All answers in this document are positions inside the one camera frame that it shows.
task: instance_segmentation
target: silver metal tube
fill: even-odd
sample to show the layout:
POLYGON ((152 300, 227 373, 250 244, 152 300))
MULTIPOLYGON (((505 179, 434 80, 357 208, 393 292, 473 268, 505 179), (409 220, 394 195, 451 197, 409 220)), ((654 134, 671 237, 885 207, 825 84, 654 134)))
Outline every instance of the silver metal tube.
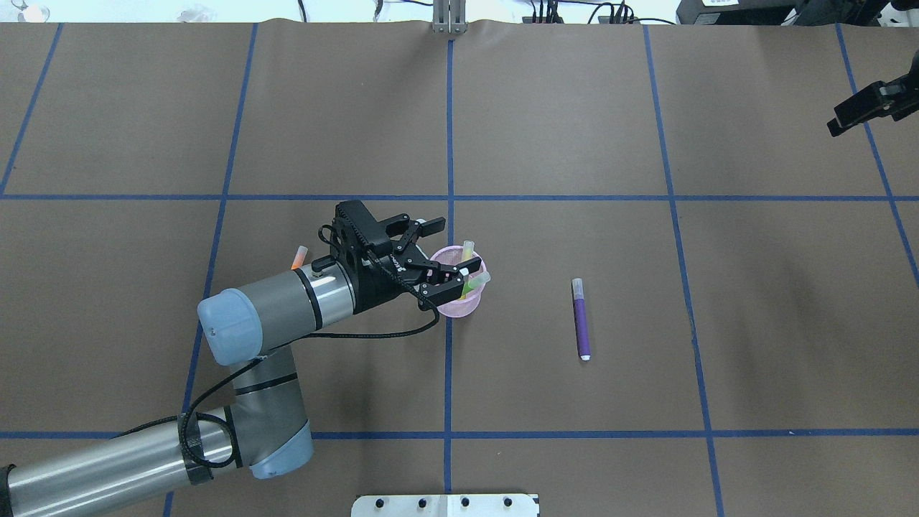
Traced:
POLYGON ((323 327, 354 315, 354 289, 341 264, 323 271, 322 276, 313 277, 306 267, 301 268, 310 279, 310 286, 316 295, 316 303, 323 315, 323 327))
MULTIPOLYGON (((223 410, 211 414, 225 418, 223 410)), ((205 457, 230 457, 230 439, 216 424, 199 422, 205 457)), ((213 469, 214 476, 235 470, 213 469)), ((107 440, 9 473, 16 517, 85 517, 114 511, 190 485, 175 422, 107 440)))

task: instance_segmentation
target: cable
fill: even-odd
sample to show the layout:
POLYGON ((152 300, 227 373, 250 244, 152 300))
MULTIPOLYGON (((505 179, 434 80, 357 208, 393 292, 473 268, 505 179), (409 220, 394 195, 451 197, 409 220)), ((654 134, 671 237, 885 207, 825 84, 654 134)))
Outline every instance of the cable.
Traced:
POLYGON ((307 338, 328 338, 328 339, 408 338, 409 336, 414 336, 415 334, 421 334, 425 330, 428 330, 429 328, 433 327, 434 325, 440 322, 440 312, 437 311, 437 306, 434 305, 434 302, 431 302, 431 300, 428 299, 426 296, 416 291, 415 288, 413 288, 409 284, 405 283, 405 281, 402 278, 400 278, 399 275, 396 275, 392 273, 391 271, 387 270, 385 267, 383 267, 383 264, 380 262, 380 259, 377 258, 377 256, 374 255, 372 251, 368 252, 368 256, 369 256, 370 262, 374 266, 376 266, 378 269, 380 269, 383 272, 383 274, 389 277, 390 280, 399 284, 406 293, 409 293, 410 295, 417 298, 418 301, 421 302, 421 305, 425 308, 425 310, 434 311, 434 317, 431 319, 431 321, 425 323, 421 327, 413 328, 412 330, 404 330, 402 332, 389 332, 386 334, 339 334, 339 333, 330 333, 330 332, 313 332, 312 334, 307 334, 306 336, 303 336, 301 339, 307 339, 307 338))
POLYGON ((632 18, 625 23, 634 23, 636 21, 663 21, 663 23, 669 23, 670 25, 676 25, 676 23, 663 18, 632 18))
POLYGON ((159 419, 159 420, 154 420, 154 421, 152 421, 152 422, 147 422, 147 423, 145 423, 145 424, 143 424, 143 425, 139 425, 139 426, 135 427, 134 429, 129 429, 129 430, 127 430, 127 431, 124 431, 122 434, 119 434, 119 435, 115 436, 115 438, 121 438, 122 436, 127 436, 127 435, 133 434, 133 433, 135 433, 135 432, 137 432, 137 431, 143 431, 143 430, 145 430, 145 429, 150 429, 151 427, 155 427, 155 426, 158 426, 158 425, 160 425, 160 424, 165 424, 165 423, 167 423, 167 422, 174 422, 174 421, 176 421, 176 420, 178 420, 178 416, 173 415, 172 417, 166 417, 166 418, 164 418, 164 419, 159 419))
POLYGON ((181 447, 182 449, 182 453, 185 456, 187 456, 189 459, 191 459, 191 461, 193 461, 195 464, 206 466, 207 468, 222 468, 222 467, 225 467, 233 463, 234 461, 236 461, 236 458, 239 457, 239 454, 240 454, 239 443, 236 441, 236 433, 233 432, 232 429, 230 429, 230 425, 226 422, 226 420, 220 419, 208 413, 198 413, 195 411, 195 408, 197 408, 198 405, 201 402, 203 402, 205 398, 213 395, 217 390, 229 384, 236 377, 242 375, 243 373, 248 372, 249 370, 252 370, 261 361, 263 361, 266 358, 267 356, 256 357, 251 362, 246 364, 246 366, 240 368, 233 374, 225 377, 222 381, 218 382, 216 385, 211 386, 207 391, 202 393, 198 398, 195 399, 194 402, 191 403, 191 406, 188 407, 188 411, 180 415, 179 424, 178 424, 178 428, 179 428, 178 444, 179 444, 179 447, 181 447), (188 446, 188 424, 191 422, 192 415, 195 415, 195 418, 199 420, 204 420, 207 422, 217 424, 217 426, 220 427, 223 432, 227 433, 227 435, 230 437, 230 447, 231 447, 229 458, 221 462, 212 462, 206 458, 202 458, 201 456, 198 456, 197 454, 195 454, 194 451, 191 450, 191 447, 188 446))
POLYGON ((587 25, 590 25, 590 22, 594 21, 594 17, 596 16, 596 12, 599 11, 600 8, 602 8, 603 6, 609 6, 609 16, 610 16, 610 17, 613 17, 613 13, 616 12, 616 6, 612 5, 612 4, 609 3, 609 2, 604 2, 603 4, 596 4, 596 8, 594 9, 594 12, 591 13, 591 14, 590 14, 590 18, 587 19, 587 25))

